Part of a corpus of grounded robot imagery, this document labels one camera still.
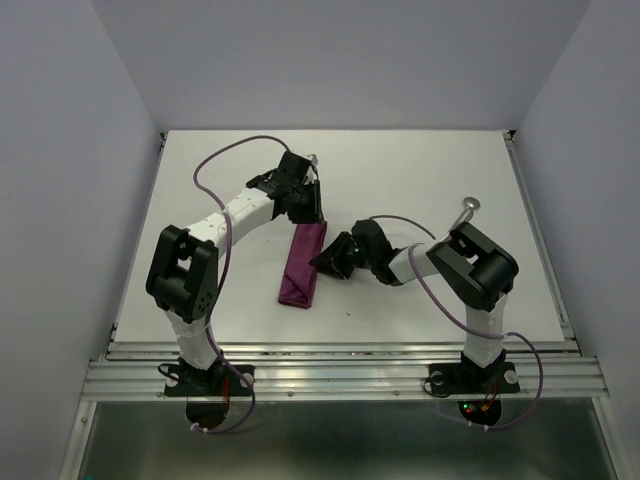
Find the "purple cloth napkin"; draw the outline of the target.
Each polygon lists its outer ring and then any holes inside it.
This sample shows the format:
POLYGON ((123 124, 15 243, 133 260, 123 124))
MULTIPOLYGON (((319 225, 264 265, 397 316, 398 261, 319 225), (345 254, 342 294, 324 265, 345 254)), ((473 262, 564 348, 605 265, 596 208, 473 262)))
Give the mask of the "purple cloth napkin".
POLYGON ((321 253, 326 232, 326 222, 296 226, 282 275, 279 304, 300 309, 312 306, 317 269, 311 261, 321 253))

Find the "silver metal spoon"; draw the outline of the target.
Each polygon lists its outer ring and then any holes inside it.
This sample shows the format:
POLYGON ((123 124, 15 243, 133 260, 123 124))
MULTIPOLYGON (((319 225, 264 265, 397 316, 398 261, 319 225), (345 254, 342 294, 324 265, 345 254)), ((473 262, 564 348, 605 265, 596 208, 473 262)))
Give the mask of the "silver metal spoon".
POLYGON ((463 210, 449 228, 450 231, 456 229, 461 223, 470 221, 473 218, 474 213, 481 207, 480 201, 473 196, 465 197, 462 204, 463 210))

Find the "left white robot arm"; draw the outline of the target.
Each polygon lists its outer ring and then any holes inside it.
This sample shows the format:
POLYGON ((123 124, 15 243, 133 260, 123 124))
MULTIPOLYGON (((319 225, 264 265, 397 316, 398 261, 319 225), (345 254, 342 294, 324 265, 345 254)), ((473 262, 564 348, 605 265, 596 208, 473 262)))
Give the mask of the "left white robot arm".
POLYGON ((246 183, 218 212, 186 228, 169 225, 158 238, 146 291, 170 320, 180 349, 164 375, 210 394, 228 373, 212 340, 211 314, 220 296, 237 242, 285 216, 296 227, 280 287, 286 306, 308 308, 317 271, 313 257, 323 247, 327 223, 321 207, 315 156, 283 153, 278 166, 246 183))

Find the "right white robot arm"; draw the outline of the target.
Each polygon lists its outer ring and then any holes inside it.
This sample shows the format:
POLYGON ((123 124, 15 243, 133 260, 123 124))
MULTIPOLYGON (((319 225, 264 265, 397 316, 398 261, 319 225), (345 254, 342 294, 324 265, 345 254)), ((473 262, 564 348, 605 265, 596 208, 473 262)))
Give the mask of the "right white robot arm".
POLYGON ((373 219, 359 220, 310 261, 318 272, 348 279, 367 270, 382 284, 425 285, 440 276, 465 306, 465 321, 452 322, 466 333, 460 366, 463 384, 482 390, 496 378, 504 357, 502 332, 507 295, 519 266, 506 250, 468 221, 458 222, 441 240, 394 247, 373 219))

